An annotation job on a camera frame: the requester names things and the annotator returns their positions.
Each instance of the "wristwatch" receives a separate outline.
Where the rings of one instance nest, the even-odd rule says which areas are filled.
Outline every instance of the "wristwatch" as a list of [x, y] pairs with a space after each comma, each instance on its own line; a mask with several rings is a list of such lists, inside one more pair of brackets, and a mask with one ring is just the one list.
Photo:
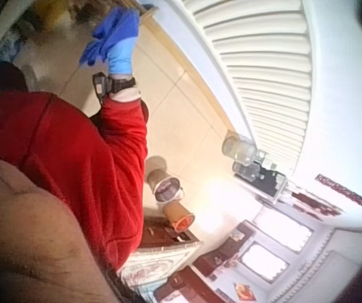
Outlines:
[[134, 87], [135, 85], [135, 78], [130, 80], [116, 80], [112, 79], [111, 77], [107, 77], [103, 72], [99, 72], [93, 75], [94, 91], [101, 104], [109, 93], [118, 93], [121, 90]]

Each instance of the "beige tile floor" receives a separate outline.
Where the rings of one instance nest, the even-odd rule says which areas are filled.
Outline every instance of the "beige tile floor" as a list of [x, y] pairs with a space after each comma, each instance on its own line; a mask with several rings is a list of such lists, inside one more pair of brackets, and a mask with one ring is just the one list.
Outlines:
[[[45, 39], [42, 47], [28, 43], [15, 63], [33, 66], [42, 80], [41, 88], [60, 95], [89, 116], [94, 114], [99, 104], [91, 76], [101, 70], [106, 72], [107, 68], [102, 63], [92, 68], [78, 67], [90, 30], [79, 29], [70, 37], [55, 33]], [[153, 160], [162, 158], [167, 171], [180, 178], [185, 191], [182, 203], [196, 214], [191, 231], [205, 241], [201, 252], [207, 251], [241, 221], [236, 216], [238, 210], [230, 211], [227, 191], [233, 189], [225, 185], [231, 182], [232, 165], [221, 153], [227, 129], [188, 72], [144, 26], [133, 65], [150, 113], [146, 170], [163, 166]], [[145, 214], [161, 214], [147, 184], [143, 205]]]

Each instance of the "person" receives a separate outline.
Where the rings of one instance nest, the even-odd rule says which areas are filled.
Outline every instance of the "person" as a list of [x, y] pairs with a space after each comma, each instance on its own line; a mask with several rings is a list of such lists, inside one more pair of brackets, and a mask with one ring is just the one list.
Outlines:
[[[148, 111], [132, 76], [135, 43], [125, 39], [110, 49], [114, 90], [92, 120], [52, 93], [28, 92], [21, 71], [0, 63], [0, 185], [11, 191], [0, 196], [0, 270], [15, 273], [3, 280], [10, 295], [27, 292], [26, 300], [10, 302], [73, 302], [63, 289], [92, 294], [101, 280], [96, 268], [108, 272], [114, 297], [142, 300], [115, 273], [143, 228]], [[95, 289], [101, 300], [83, 301], [106, 302], [105, 286]], [[62, 296], [47, 295], [55, 288]]]

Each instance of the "window frame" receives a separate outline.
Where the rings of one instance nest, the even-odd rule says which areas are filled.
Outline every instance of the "window frame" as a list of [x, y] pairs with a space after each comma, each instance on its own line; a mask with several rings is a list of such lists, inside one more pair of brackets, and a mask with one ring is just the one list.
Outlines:
[[[263, 249], [265, 249], [266, 251], [269, 251], [269, 253], [273, 254], [275, 257], [277, 257], [278, 259], [282, 260], [283, 262], [285, 262], [287, 264], [287, 267], [285, 267], [285, 269], [283, 271], [281, 271], [280, 273], [278, 273], [273, 280], [269, 280], [268, 278], [262, 276], [260, 273], [257, 273], [255, 270], [253, 270], [251, 267], [249, 267], [247, 264], [245, 264], [243, 262], [243, 256], [251, 249], [252, 246], [254, 245], [258, 245], [260, 247], [262, 247]], [[241, 263], [244, 267], [246, 267], [246, 269], [248, 269], [249, 271], [251, 271], [252, 273], [254, 273], [255, 275], [259, 276], [261, 279], [263, 279], [265, 282], [269, 283], [270, 285], [272, 285], [289, 267], [290, 267], [290, 263], [288, 263], [286, 260], [282, 259], [280, 256], [274, 254], [271, 250], [269, 250], [268, 248], [266, 248], [264, 245], [262, 245], [261, 243], [259, 243], [258, 241], [253, 241], [246, 250], [244, 250], [244, 252], [241, 254], [241, 256], [238, 258], [238, 262]]]
[[273, 236], [271, 236], [271, 235], [269, 235], [267, 232], [265, 232], [265, 230], [262, 230], [261, 227], [255, 223], [255, 218], [256, 218], [257, 216], [255, 216], [254, 219], [252, 219], [252, 222], [246, 220], [248, 224], [250, 224], [251, 226], [255, 227], [257, 230], [259, 230], [260, 232], [262, 232], [264, 235], [268, 236], [269, 238], [271, 238], [272, 240], [274, 240], [274, 241], [277, 242], [278, 244], [282, 245], [283, 247], [289, 249], [292, 253], [295, 253], [296, 255], [299, 255], [299, 254], [304, 250], [304, 248], [306, 247], [306, 245], [310, 242], [310, 239], [312, 238], [312, 236], [313, 236], [313, 234], [314, 234], [314, 229], [311, 229], [309, 226], [301, 223], [299, 220], [297, 220], [297, 219], [295, 219], [295, 218], [292, 218], [291, 216], [285, 214], [284, 212], [278, 210], [277, 208], [272, 207], [271, 205], [268, 205], [268, 204], [265, 204], [265, 203], [264, 203], [264, 204], [263, 204], [263, 207], [268, 207], [268, 208], [271, 209], [271, 210], [277, 211], [278, 213], [281, 213], [282, 215], [287, 216], [289, 219], [291, 219], [291, 220], [295, 221], [296, 223], [298, 223], [298, 224], [306, 227], [306, 228], [312, 233], [312, 234], [309, 236], [309, 238], [307, 239], [307, 241], [305, 242], [305, 245], [303, 245], [303, 247], [302, 247], [299, 251], [295, 251], [294, 249], [290, 248], [289, 246], [286, 246], [286, 245], [284, 245], [283, 243], [280, 243], [277, 239], [273, 238]]

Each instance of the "red sweater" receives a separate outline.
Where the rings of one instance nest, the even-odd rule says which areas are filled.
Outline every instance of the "red sweater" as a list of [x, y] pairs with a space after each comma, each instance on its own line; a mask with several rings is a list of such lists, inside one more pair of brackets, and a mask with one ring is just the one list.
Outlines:
[[51, 93], [0, 94], [0, 159], [67, 204], [118, 270], [141, 240], [146, 124], [140, 100], [108, 99], [101, 117], [97, 129]]

